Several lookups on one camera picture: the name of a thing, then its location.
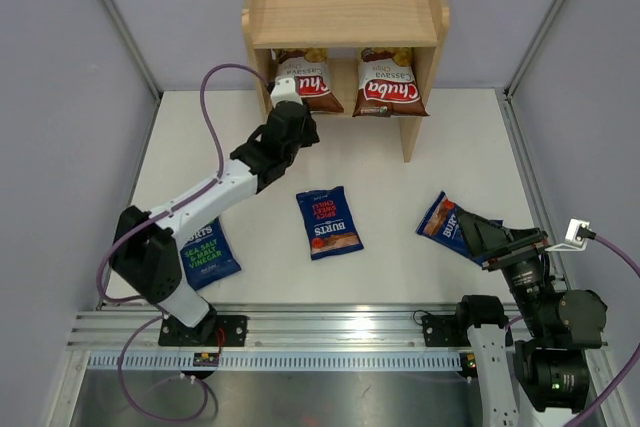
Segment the Chuba cassava chips bag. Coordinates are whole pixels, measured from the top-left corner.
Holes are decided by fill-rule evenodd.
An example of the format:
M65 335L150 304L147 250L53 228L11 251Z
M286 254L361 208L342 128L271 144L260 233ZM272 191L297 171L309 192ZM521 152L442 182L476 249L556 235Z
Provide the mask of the Chuba cassava chips bag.
M326 48L276 49L274 55L276 77L293 77L297 92L312 112L344 112L331 88Z
M409 47L366 47L359 51L359 85L353 116L425 117Z

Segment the blue Burts sea salt vinegar bag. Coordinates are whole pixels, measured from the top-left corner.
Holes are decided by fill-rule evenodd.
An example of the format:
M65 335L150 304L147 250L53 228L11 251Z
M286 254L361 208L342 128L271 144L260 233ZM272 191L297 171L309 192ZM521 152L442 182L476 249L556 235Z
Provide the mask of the blue Burts sea salt vinegar bag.
M187 282L196 291L241 271L218 218L189 238L180 255Z

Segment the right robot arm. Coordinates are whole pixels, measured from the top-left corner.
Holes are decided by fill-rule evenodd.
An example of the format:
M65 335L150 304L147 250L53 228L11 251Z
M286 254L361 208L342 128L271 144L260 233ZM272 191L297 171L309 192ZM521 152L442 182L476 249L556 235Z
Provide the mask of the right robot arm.
M582 412L591 382L585 353L603 345L606 304L591 290L555 289L545 231L510 229L462 208L455 215L472 259L503 275L531 337L509 357L501 301L466 295L457 304L453 327L475 356L483 425L519 425L515 384L538 412Z

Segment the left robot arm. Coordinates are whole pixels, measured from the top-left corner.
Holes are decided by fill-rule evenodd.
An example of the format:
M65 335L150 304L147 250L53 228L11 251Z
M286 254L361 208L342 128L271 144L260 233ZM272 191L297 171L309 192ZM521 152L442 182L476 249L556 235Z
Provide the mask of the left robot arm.
M215 308L187 281L181 249L207 223L281 178L298 151L318 141L308 105L281 101L211 180L152 211L131 206L121 213L110 267L162 312L179 346L222 338Z

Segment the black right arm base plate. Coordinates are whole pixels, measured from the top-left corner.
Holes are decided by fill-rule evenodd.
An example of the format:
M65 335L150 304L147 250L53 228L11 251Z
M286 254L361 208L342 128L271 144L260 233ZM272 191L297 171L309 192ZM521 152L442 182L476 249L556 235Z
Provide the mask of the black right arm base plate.
M412 313L421 328L426 347L470 347L468 330L474 327L466 314L433 314L424 310Z

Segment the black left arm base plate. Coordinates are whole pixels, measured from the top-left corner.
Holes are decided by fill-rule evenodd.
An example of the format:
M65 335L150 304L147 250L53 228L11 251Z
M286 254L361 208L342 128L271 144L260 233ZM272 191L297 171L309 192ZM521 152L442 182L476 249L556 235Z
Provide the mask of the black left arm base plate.
M158 344L162 347L244 347L248 317L220 315L205 318L198 327L187 327L177 318L169 316L161 324Z

